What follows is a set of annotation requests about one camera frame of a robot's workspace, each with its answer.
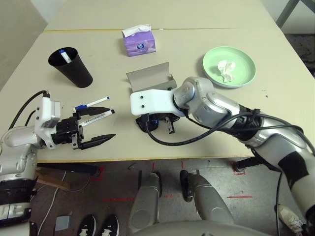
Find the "black cable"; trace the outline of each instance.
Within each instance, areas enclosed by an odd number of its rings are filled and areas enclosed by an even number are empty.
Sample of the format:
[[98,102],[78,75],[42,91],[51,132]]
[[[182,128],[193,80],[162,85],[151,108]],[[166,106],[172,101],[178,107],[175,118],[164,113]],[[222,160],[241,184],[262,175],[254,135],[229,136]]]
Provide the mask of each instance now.
[[[309,146],[309,148],[311,149],[313,155],[315,155],[315,148],[314,146],[311,144],[311,142],[308,140],[308,138],[303,134],[303,129],[299,126],[296,126],[296,125],[292,125],[290,124],[289,122],[283,120],[283,119],[280,119],[280,118],[277,118],[277,117],[273,117],[273,116],[270,116],[270,115],[266,115],[266,114],[258,114],[258,113],[255,113],[256,116],[258,117],[264,117],[264,118],[270,118],[270,119],[273,119],[273,120],[276,120],[276,121],[279,121],[281,123],[283,123],[284,125],[274,125],[274,126],[267,126],[267,127],[255,127],[255,128],[246,128],[247,130],[245,129],[242,129],[240,131],[250,131],[250,130],[262,130],[262,129],[271,129],[271,128],[284,128],[284,127],[291,127],[291,128],[295,128],[297,130],[297,134],[303,139],[303,141],[306,142],[306,144]],[[203,139],[204,137],[212,134],[213,132],[217,131],[217,130],[220,130],[220,128],[224,127],[226,124],[228,124],[229,122],[231,122],[232,120],[238,118],[238,117],[250,117],[250,116],[253,116],[253,113],[250,113],[250,112],[245,112],[245,113],[239,113],[239,114],[236,114],[234,116],[231,116],[229,117],[228,119],[226,119],[225,121],[223,121],[222,123],[216,125],[215,127],[213,128],[209,128],[205,125],[202,125],[202,124],[199,124],[197,123],[196,121],[190,119],[189,117],[188,120],[192,121],[193,123],[196,123],[198,124],[199,126],[201,127],[204,127],[204,128],[207,128],[207,129],[210,129],[209,131],[195,137],[195,138],[192,138],[192,139],[189,139],[189,140],[186,140],[186,141],[182,141],[182,142],[176,142],[176,143],[169,143],[169,142],[164,142],[162,140],[159,140],[158,138],[156,138],[149,130],[148,128],[148,124],[146,123],[146,131],[148,133],[148,135],[150,136],[151,139],[153,139],[155,142],[159,143],[159,144],[162,144],[162,145],[166,145],[166,146],[181,146],[181,145],[186,145],[186,144],[190,144],[190,143],[193,143],[193,142],[196,142],[200,139]]]
[[279,204],[279,191],[280,191],[281,177],[282,177],[282,172],[279,175],[278,184],[277,184],[277,191],[276,191],[276,224],[277,224],[277,235],[278,236],[280,236],[278,204]]
[[15,118],[13,119],[9,129],[12,129],[16,123],[16,121],[18,120],[19,116],[21,115],[22,111],[26,108],[26,106],[34,99],[36,98],[37,96],[41,95],[41,94],[44,94],[44,93],[47,93],[46,90],[42,90],[42,91],[39,91],[37,93],[35,93],[32,97],[30,97],[24,104],[23,106],[21,107],[21,109],[18,111],[18,113],[16,114]]
[[30,119],[31,119],[32,115],[35,113],[35,111],[36,111],[36,110],[32,111],[32,112],[29,114],[29,117],[28,117],[28,119],[26,120],[26,122],[25,122],[25,125],[24,125],[24,126],[27,126],[27,125],[28,125],[28,123],[29,123],[29,121],[30,121]]
[[199,125],[199,126],[202,127],[202,128],[211,129],[210,127],[205,126],[205,125],[203,125],[203,124],[200,124],[200,123],[194,121],[193,119],[191,119],[191,118],[189,118],[189,117],[187,117],[187,119],[188,119],[189,121],[191,121],[192,123],[194,123],[194,124],[196,124],[196,125]]
[[181,146],[181,145],[186,145],[186,144],[190,144],[190,143],[193,143],[193,142],[196,142],[200,139],[203,139],[204,137],[212,134],[213,132],[219,130],[220,128],[224,127],[226,124],[228,124],[229,122],[231,122],[232,120],[238,118],[238,117],[243,117],[243,116],[252,116],[252,113],[250,112],[246,112],[246,113],[241,113],[241,114],[236,114],[234,116],[231,116],[229,117],[228,119],[226,119],[225,121],[223,121],[222,123],[220,123],[219,125],[216,125],[215,127],[211,128],[210,130],[208,130],[207,132],[195,137],[195,138],[192,138],[192,139],[189,139],[189,140],[186,140],[186,141],[182,141],[182,142],[176,142],[176,143],[169,143],[169,142],[164,142],[164,141],[161,141],[159,139],[157,139],[149,130],[149,127],[148,127],[148,123],[146,122],[146,131],[148,133],[148,135],[150,136],[150,138],[152,138],[154,141],[156,141],[157,143],[159,144],[162,144],[162,145],[166,145],[166,146]]
[[256,131],[256,130],[263,130],[263,129],[278,129],[278,128],[295,128],[299,131],[303,131],[300,126],[294,124],[280,124],[280,125],[272,125],[266,127],[252,127],[252,128],[244,128],[244,129],[233,129],[233,132],[245,132],[245,131]]

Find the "beige table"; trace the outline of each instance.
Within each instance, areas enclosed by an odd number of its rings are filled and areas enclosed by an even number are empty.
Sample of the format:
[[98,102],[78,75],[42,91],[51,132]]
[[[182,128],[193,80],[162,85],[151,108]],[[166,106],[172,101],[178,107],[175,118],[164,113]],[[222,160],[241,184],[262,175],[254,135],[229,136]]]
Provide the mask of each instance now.
[[275,26],[260,0],[67,0],[46,30]]
[[[126,72],[169,61],[170,72],[180,85],[188,76],[204,76],[203,55],[213,47],[227,45],[250,55],[257,74],[248,86],[217,88],[217,92],[244,106],[261,108],[267,114],[300,125],[314,143],[315,81],[279,29],[156,30],[154,36],[157,52],[129,58],[119,31],[42,34],[0,92],[0,133],[6,131],[24,101],[38,90],[49,89],[51,98],[62,103],[62,118],[71,116],[74,106],[110,96],[109,101],[100,105],[113,108],[116,113],[85,127],[85,138],[117,135],[84,151],[72,150],[70,145],[60,145],[53,151],[41,150],[40,162],[251,156],[236,139],[220,132],[181,147],[159,145],[139,130],[136,117],[130,112]],[[89,87],[75,87],[48,64],[49,55],[65,46],[76,48],[91,72],[94,82]],[[28,106],[18,125],[24,124],[37,102]],[[162,140],[175,142],[204,132],[185,118],[175,123],[175,130],[175,134],[169,135],[166,126],[161,125],[154,133]]]

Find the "small gray object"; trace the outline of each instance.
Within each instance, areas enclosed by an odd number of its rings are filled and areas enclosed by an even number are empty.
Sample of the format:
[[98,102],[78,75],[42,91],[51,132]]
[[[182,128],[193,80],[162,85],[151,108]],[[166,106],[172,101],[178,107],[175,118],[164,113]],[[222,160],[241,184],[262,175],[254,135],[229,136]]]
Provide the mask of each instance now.
[[70,227],[70,216],[62,215],[56,218],[55,231],[66,230]]

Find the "black shoe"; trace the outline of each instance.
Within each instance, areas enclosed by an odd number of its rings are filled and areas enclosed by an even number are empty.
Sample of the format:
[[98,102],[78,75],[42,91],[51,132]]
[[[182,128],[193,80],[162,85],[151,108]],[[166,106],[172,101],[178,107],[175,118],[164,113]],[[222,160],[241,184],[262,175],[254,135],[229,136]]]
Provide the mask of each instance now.
[[96,220],[93,215],[87,215],[81,222],[77,236],[94,236]]
[[102,232],[99,236],[118,236],[119,223],[115,215],[108,216],[103,224]]
[[188,175],[188,171],[182,170],[179,174],[179,179],[181,181],[183,198],[186,202],[190,203],[192,201],[192,193],[188,186]]

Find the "white tissue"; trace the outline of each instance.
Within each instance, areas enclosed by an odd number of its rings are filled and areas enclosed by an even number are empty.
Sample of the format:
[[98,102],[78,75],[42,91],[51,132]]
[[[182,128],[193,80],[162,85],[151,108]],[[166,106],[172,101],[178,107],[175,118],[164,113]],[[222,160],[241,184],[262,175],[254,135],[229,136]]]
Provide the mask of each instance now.
[[151,31],[151,25],[137,25],[134,27],[130,27],[128,29],[123,29],[123,34],[125,37],[129,37],[131,35],[135,35],[138,32],[148,32]]
[[227,62],[226,60],[221,60],[218,62],[218,70],[221,72],[223,76],[223,82],[230,82],[234,79],[231,72],[235,69],[235,62]]

